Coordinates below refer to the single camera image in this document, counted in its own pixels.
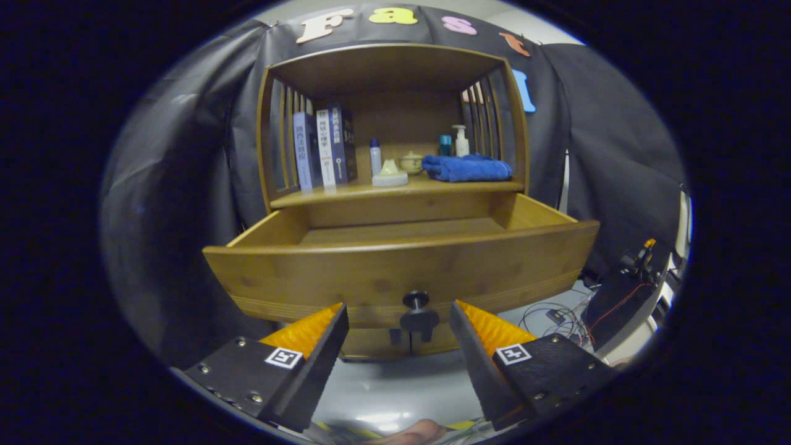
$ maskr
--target folded towel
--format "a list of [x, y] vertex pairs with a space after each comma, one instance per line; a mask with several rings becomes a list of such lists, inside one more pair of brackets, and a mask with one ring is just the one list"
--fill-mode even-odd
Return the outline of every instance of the folded towel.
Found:
[[445, 182], [507, 181], [511, 166], [481, 154], [455, 156], [425, 156], [423, 169], [429, 177]]

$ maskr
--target blue book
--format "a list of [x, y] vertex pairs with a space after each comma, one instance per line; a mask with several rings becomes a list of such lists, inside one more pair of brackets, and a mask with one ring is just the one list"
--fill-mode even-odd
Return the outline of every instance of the blue book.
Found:
[[301, 190], [319, 187], [321, 182], [321, 160], [316, 135], [316, 118], [306, 112], [295, 112], [294, 157], [297, 159], [297, 177]]
[[354, 149], [354, 125], [349, 110], [332, 105], [330, 111], [332, 164], [336, 184], [357, 179], [357, 153]]

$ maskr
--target wooden shelf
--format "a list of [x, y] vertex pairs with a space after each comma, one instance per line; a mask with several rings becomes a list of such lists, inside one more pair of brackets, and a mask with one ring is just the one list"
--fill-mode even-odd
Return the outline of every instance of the wooden shelf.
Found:
[[505, 59], [426, 44], [357, 45], [273, 65], [270, 72], [313, 99], [382, 90], [462, 90]]
[[387, 196], [420, 196], [470, 192], [521, 192], [523, 190], [524, 182], [514, 179], [503, 182], [452, 183], [435, 181], [423, 172], [416, 176], [409, 176], [409, 184], [399, 187], [374, 187], [371, 184], [359, 184], [358, 181], [352, 181], [351, 184], [339, 185], [334, 189], [325, 189], [322, 187], [294, 192], [290, 195], [273, 200], [271, 206], [274, 209], [312, 203], [363, 200]]

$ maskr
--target white book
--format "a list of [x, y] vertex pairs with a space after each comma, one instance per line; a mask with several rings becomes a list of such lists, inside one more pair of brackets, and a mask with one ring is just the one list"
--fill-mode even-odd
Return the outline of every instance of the white book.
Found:
[[335, 165], [332, 163], [332, 142], [330, 140], [330, 110], [316, 112], [316, 128], [319, 136], [319, 158], [321, 178], [324, 187], [335, 187]]

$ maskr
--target drawer knob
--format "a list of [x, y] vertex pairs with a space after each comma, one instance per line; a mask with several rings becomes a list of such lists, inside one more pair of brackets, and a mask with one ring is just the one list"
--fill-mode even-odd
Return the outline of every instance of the drawer knob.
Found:
[[412, 291], [403, 297], [404, 306], [410, 308], [401, 316], [401, 329], [411, 333], [420, 333], [423, 343], [431, 341], [434, 327], [440, 324], [440, 316], [433, 310], [423, 309], [429, 303], [429, 294], [424, 291]]

